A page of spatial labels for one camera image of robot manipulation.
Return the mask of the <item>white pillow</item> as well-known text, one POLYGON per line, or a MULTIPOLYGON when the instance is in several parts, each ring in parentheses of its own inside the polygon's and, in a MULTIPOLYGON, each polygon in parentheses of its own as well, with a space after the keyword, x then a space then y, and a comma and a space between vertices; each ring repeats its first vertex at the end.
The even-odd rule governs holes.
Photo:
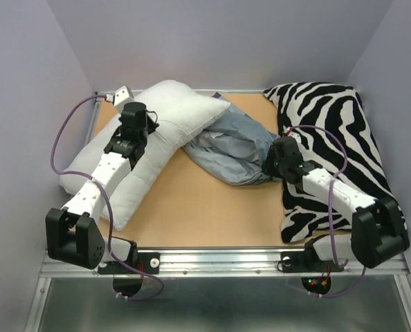
POLYGON ((143 157, 110 198, 115 229, 123 230, 175 152, 216 122, 230 102, 204 96, 188 85, 164 80, 135 97, 158 120, 143 157))

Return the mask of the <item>grey-blue pillowcase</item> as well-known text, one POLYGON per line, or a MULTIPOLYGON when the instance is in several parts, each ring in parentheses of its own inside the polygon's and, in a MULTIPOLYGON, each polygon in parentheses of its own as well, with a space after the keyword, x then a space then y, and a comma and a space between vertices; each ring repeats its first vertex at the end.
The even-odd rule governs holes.
POLYGON ((271 143, 277 137, 231 103, 218 120, 183 149, 199 167, 228 185, 259 185, 282 180, 262 171, 271 143))

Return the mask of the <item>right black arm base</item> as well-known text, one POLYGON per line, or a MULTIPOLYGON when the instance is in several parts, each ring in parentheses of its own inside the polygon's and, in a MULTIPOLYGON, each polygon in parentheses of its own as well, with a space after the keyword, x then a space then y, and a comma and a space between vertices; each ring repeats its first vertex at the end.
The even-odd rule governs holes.
POLYGON ((316 253, 307 249, 281 252, 276 268, 286 274, 301 274, 302 288, 299 288, 299 291, 320 297, 329 294, 331 275, 344 271, 343 266, 338 266, 333 261, 321 260, 316 253))

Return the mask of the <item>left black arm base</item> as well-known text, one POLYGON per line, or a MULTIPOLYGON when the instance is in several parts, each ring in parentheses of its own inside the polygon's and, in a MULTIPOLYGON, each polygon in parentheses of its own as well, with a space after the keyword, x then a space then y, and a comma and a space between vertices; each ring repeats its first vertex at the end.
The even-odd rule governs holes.
POLYGON ((116 298, 137 302, 159 296, 164 281, 158 276, 161 254, 159 252, 135 252, 125 262, 110 261, 98 266, 98 274, 111 276, 116 298))

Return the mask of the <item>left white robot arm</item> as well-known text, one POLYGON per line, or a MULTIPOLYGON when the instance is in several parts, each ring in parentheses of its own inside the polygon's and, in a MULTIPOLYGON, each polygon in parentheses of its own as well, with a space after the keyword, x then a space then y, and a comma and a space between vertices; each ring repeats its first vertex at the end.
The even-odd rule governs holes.
POLYGON ((102 236, 98 221, 103 210, 113 218, 111 195, 143 157, 149 135, 158 128, 150 114, 142 102, 126 103, 120 124, 94 171, 80 172, 79 176, 86 179, 81 189, 60 209, 49 210, 45 223, 46 247, 51 259, 87 269, 113 260, 124 273, 137 267, 138 255, 126 248, 115 254, 112 236, 102 236))

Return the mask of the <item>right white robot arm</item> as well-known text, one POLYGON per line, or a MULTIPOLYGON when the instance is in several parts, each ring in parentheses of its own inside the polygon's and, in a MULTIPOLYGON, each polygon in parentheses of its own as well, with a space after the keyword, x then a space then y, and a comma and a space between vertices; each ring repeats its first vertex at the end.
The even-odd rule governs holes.
POLYGON ((410 247, 398 203, 390 196, 378 199, 360 192, 331 175, 314 160, 305 160, 298 141, 290 136, 275 139, 263 170, 285 180, 299 192, 321 200, 328 214, 337 212, 351 226, 349 234, 313 239, 302 253, 303 264, 317 270, 331 261, 343 267, 357 261, 375 268, 410 247))

